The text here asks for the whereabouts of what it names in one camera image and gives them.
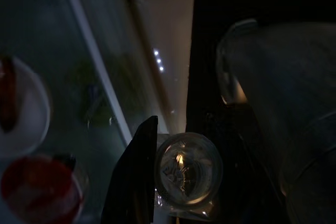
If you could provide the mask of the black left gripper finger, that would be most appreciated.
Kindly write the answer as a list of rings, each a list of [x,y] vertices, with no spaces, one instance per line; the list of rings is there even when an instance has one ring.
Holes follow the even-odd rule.
[[[151,116],[140,124],[113,170],[101,223],[153,222],[157,137],[158,117]]]

